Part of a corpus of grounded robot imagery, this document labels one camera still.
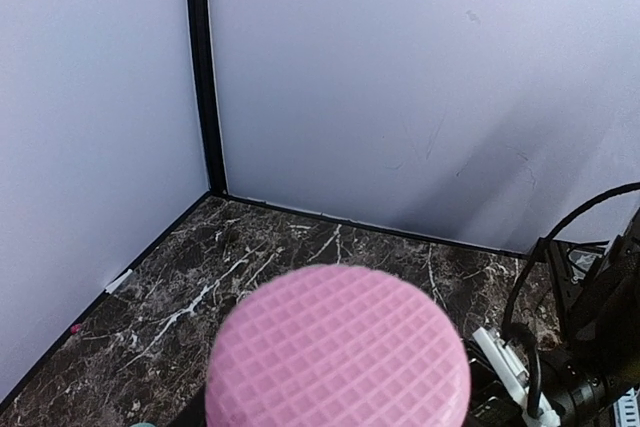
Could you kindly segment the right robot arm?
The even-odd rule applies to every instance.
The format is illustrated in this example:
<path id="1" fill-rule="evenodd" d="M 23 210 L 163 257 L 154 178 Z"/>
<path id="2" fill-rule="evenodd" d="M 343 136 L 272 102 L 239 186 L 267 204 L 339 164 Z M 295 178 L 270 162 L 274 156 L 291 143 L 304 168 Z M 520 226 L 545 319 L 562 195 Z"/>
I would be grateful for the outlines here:
<path id="1" fill-rule="evenodd" d="M 541 354 L 542 392 L 563 426 L 588 426 L 639 385 L 639 216 L 603 251 L 553 241 L 560 345 Z"/>

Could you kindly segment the pink toy microphone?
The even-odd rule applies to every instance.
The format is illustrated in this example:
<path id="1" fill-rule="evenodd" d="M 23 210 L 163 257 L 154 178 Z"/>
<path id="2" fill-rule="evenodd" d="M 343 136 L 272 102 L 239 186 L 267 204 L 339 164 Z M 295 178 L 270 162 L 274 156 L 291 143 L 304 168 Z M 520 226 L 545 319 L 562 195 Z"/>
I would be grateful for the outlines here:
<path id="1" fill-rule="evenodd" d="M 210 426 L 460 426 L 463 342 L 422 290 L 367 267 L 314 265 L 235 306 L 211 351 Z"/>

